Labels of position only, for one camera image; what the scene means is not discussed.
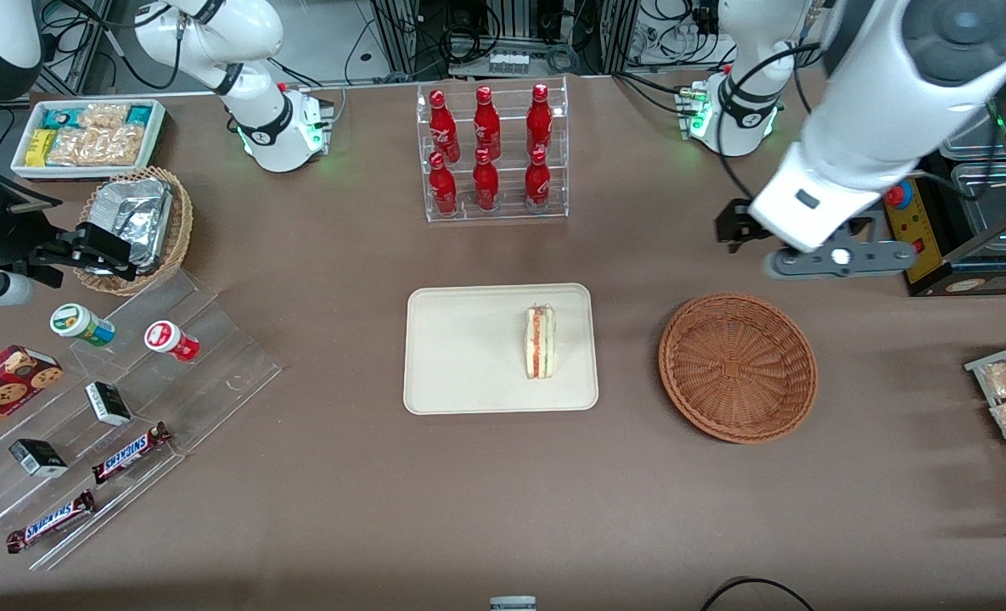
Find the empty wicker basket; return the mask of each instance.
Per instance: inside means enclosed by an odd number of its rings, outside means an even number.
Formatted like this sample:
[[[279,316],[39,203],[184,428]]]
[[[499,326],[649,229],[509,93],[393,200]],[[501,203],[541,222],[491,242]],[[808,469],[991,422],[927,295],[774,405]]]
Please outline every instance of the empty wicker basket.
[[[789,435],[816,400],[804,333],[770,303],[734,293],[686,303],[661,335],[661,381],[705,433],[736,444]]]

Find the snickers bar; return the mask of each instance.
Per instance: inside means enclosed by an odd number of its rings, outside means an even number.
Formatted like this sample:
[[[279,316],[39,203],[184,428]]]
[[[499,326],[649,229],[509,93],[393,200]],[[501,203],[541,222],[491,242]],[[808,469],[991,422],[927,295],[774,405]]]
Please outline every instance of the snickers bar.
[[[38,538],[43,537],[48,532],[52,532],[63,526],[65,522],[71,521],[72,518],[83,515],[85,513],[96,513],[99,507],[96,506],[96,497],[92,495],[91,490],[85,490],[79,492],[79,496],[70,503],[65,504],[61,509],[53,511],[53,513],[41,518],[39,521],[34,522],[34,524],[27,526],[24,529],[14,530],[9,533],[8,541],[6,545],[8,546],[9,554],[18,554],[22,550],[28,549],[33,546]]]
[[[164,423],[160,422],[158,425],[153,426],[152,429],[147,430],[133,444],[118,450],[116,455],[109,457],[99,467],[92,468],[92,472],[96,473],[96,484],[104,484],[111,477],[118,475],[122,471],[126,471],[140,457],[152,452],[152,450],[156,449],[156,446],[168,440],[170,440],[170,432],[166,430]]]

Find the red emergency stop button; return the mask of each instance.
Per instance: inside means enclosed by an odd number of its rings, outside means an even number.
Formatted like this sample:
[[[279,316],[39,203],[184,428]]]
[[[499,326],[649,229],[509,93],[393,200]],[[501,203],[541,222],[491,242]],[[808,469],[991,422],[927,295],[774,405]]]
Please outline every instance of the red emergency stop button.
[[[891,208],[897,208],[905,197],[905,189],[901,185],[894,185],[883,194],[883,203],[890,205]]]

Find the brown table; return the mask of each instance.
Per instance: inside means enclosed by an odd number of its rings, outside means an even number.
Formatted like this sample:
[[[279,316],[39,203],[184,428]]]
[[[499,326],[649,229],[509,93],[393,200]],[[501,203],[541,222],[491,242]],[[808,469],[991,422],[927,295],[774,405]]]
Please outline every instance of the brown table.
[[[734,189],[674,117],[609,79],[569,87],[571,217],[483,228],[425,221],[414,86],[354,90],[332,154],[288,175],[242,154],[214,97],[166,98],[162,164],[196,205],[187,268],[288,368],[59,568],[29,573],[0,541],[0,610],[457,611],[523,592],[549,611],[690,610],[742,574],[829,611],[1006,608],[1006,448],[961,367],[1006,347],[1006,298],[771,281],[774,244],[713,243]],[[753,188],[801,124],[787,105],[739,162]],[[55,219],[90,189],[45,186],[70,197]],[[593,294],[592,410],[405,412],[413,290],[551,282]],[[661,390],[663,324],[719,290],[774,302],[816,350],[816,409],[783,441],[712,440]],[[46,316],[72,299],[116,303],[74,279],[40,289],[0,309],[0,347],[63,350]],[[717,608],[793,608],[739,591]]]

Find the red cookie box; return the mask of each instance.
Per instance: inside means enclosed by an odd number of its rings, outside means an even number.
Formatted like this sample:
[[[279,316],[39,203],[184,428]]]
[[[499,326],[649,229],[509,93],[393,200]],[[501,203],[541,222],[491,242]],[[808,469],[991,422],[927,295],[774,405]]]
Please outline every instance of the red cookie box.
[[[0,353],[0,424],[61,375],[60,364],[51,356],[22,345],[4,348]]]

